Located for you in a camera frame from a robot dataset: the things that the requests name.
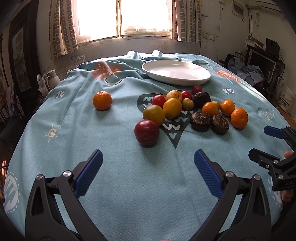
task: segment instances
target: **blue gripper pad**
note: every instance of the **blue gripper pad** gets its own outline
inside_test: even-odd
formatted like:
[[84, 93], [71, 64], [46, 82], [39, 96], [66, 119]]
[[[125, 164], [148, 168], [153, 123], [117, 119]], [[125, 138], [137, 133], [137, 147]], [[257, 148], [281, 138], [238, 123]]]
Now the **blue gripper pad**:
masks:
[[199, 150], [194, 154], [194, 164], [207, 184], [211, 194], [220, 199], [223, 195], [222, 181], [212, 168], [211, 164], [207, 160], [207, 157]]
[[102, 164], [103, 153], [98, 150], [76, 179], [74, 195], [77, 199], [86, 194]]
[[276, 137], [279, 139], [284, 139], [287, 137], [287, 135], [285, 134], [285, 132], [282, 129], [278, 129], [272, 126], [266, 126], [264, 128], [264, 133], [266, 135], [272, 136], [272, 137]]

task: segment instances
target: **white plate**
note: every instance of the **white plate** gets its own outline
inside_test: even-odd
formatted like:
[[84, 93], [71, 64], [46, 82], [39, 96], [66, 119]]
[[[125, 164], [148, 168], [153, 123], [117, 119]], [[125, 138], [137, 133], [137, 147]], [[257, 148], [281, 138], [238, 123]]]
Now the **white plate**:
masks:
[[142, 69], [150, 78], [172, 85], [202, 85], [211, 78], [203, 67], [179, 60], [153, 60], [144, 63]]

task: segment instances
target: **window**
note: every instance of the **window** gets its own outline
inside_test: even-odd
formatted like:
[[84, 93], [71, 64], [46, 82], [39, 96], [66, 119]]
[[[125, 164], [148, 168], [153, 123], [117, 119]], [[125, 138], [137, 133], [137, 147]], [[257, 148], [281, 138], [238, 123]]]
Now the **window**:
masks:
[[171, 36], [172, 0], [72, 0], [78, 43], [119, 36]]

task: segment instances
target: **red tomato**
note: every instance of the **red tomato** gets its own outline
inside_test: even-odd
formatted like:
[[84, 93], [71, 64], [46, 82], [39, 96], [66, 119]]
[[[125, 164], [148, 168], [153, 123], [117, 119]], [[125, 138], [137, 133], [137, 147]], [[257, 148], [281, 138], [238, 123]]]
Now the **red tomato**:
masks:
[[202, 92], [202, 87], [200, 85], [193, 86], [191, 91], [192, 94], [195, 95], [196, 93]]
[[189, 91], [182, 91], [181, 94], [182, 94], [182, 101], [185, 98], [191, 99], [191, 93]]
[[165, 103], [165, 97], [163, 95], [156, 95], [152, 99], [152, 104], [156, 104], [161, 108], [163, 107], [164, 103]]

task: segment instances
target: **light blue tablecloth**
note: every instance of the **light blue tablecloth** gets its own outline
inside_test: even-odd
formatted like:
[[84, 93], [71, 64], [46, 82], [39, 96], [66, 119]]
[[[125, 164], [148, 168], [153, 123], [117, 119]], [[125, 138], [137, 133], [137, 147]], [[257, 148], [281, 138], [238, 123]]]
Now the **light blue tablecloth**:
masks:
[[[133, 130], [152, 96], [189, 89], [150, 79], [141, 66], [153, 59], [192, 61], [206, 68], [212, 77], [203, 84], [204, 91], [212, 101], [231, 99], [246, 109], [247, 126], [239, 131], [230, 124], [225, 136], [212, 130], [198, 133], [190, 126], [191, 113], [186, 111], [164, 123], [153, 148], [142, 147]], [[99, 91], [112, 95], [110, 110], [95, 110], [92, 99]], [[105, 237], [110, 241], [188, 241], [217, 202], [193, 162], [195, 151], [202, 149], [210, 160], [239, 177], [261, 175], [275, 222], [282, 207], [280, 193], [271, 191], [267, 170], [248, 159], [252, 148], [281, 158], [289, 150], [284, 141], [264, 134], [266, 125], [281, 128], [287, 122], [255, 89], [203, 56], [130, 51], [126, 56], [84, 63], [48, 94], [30, 119], [8, 168], [5, 211], [24, 234], [35, 176], [59, 176], [100, 149], [103, 165], [79, 200]], [[224, 229], [231, 224], [239, 201]], [[60, 198], [58, 203], [65, 223], [75, 230]]]

